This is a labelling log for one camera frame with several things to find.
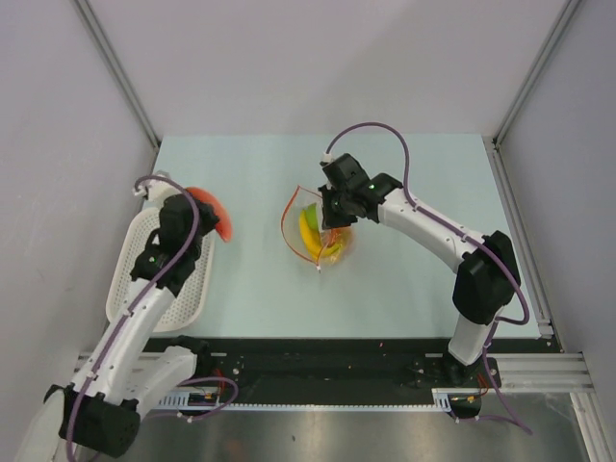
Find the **fake watermelon slice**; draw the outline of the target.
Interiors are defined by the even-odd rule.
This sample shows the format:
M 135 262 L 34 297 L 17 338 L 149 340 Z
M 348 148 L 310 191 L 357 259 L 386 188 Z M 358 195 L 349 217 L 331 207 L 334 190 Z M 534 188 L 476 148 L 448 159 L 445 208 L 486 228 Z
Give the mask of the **fake watermelon slice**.
M 233 237 L 233 225 L 229 214 L 222 203 L 210 192 L 198 187 L 188 187 L 187 191 L 197 200 L 213 207 L 218 223 L 215 230 L 218 236 L 225 242 L 230 243 Z

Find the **fake orange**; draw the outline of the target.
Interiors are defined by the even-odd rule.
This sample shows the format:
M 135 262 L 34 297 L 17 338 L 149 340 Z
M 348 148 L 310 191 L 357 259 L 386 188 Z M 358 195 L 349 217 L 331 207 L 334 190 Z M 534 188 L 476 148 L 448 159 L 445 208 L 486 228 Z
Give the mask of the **fake orange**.
M 320 238 L 321 247 L 317 253 L 317 263 L 334 265 L 350 252 L 354 235 L 350 227 L 343 227 L 324 231 Z

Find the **clear zip top bag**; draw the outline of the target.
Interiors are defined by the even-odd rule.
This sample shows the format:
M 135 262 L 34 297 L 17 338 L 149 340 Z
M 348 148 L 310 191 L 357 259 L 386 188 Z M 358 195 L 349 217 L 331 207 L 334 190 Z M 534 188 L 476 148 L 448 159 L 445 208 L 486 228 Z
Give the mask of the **clear zip top bag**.
M 356 241 L 350 226 L 323 227 L 322 205 L 318 192 L 297 185 L 280 219 L 280 231 L 286 246 L 318 273 L 347 259 L 355 249 Z

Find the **fake yellow banana bunch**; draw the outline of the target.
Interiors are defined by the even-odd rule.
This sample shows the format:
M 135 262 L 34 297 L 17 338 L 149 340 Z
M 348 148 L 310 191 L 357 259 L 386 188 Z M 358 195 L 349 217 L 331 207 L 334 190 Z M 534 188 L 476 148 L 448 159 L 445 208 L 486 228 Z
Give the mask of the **fake yellow banana bunch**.
M 315 262 L 317 262 L 317 253 L 321 247 L 321 232 L 311 230 L 305 220 L 304 211 L 302 210 L 298 219 L 300 237 L 303 244 L 308 251 L 309 256 Z

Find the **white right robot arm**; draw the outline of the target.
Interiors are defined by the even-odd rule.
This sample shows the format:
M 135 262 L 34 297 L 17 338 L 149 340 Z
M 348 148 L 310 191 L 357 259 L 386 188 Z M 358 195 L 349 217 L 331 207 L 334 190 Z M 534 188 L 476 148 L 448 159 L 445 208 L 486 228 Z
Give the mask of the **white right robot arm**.
M 521 294 L 521 277 L 510 238 L 469 230 L 413 197 L 389 174 L 361 173 L 319 187 L 322 225 L 348 227 L 365 218 L 394 229 L 438 257 L 455 274 L 452 303 L 458 319 L 443 355 L 444 374 L 455 386 L 478 375 L 503 308 Z

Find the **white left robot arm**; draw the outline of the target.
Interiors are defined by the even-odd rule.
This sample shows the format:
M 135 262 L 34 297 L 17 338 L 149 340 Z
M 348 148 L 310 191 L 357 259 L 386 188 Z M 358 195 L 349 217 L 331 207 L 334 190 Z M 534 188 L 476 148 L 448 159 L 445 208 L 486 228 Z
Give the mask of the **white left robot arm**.
M 69 384 L 51 387 L 46 397 L 64 405 L 59 436 L 69 461 L 78 447 L 123 455 L 168 392 L 185 381 L 202 384 L 213 372 L 206 344 L 190 337 L 179 337 L 149 369 L 133 372 L 160 318 L 192 277 L 203 240 L 211 232 L 224 241 L 233 234 L 220 201 L 199 188 L 166 197 L 157 212 L 159 225 L 135 260 L 121 308 Z

